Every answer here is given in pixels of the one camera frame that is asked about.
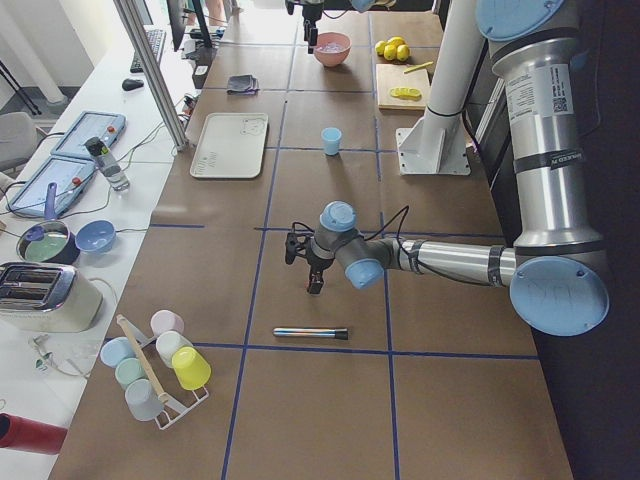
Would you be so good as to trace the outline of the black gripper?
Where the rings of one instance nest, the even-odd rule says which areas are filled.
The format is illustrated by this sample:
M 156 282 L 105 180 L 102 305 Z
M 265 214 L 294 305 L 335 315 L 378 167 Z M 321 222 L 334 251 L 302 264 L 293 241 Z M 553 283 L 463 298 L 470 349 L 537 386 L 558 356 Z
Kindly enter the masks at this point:
M 321 247 L 315 238 L 308 238 L 305 242 L 305 258 L 310 267 L 307 292 L 320 294 L 324 285 L 323 272 L 334 262 L 334 254 Z
M 316 23 L 321 19 L 323 14 L 323 0 L 302 0 L 301 5 L 303 24 L 307 26 L 306 42 L 308 45 L 308 53 L 313 54 L 318 39 Z

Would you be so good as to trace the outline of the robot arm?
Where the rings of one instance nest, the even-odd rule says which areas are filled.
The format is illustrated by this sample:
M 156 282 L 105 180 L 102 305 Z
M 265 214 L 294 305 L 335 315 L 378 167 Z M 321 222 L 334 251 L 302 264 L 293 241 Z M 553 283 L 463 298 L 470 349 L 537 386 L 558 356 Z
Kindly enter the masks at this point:
M 354 208 L 334 201 L 312 233 L 287 236 L 285 260 L 307 261 L 310 293 L 339 263 L 358 289 L 388 269 L 507 287 L 518 315 L 550 335 L 580 335 L 606 318 L 606 253 L 588 221 L 570 80 L 578 17 L 575 1 L 452 2 L 424 114 L 396 133 L 402 174 L 465 173 L 461 116 L 488 52 L 506 93 L 522 225 L 513 246 L 369 240 Z

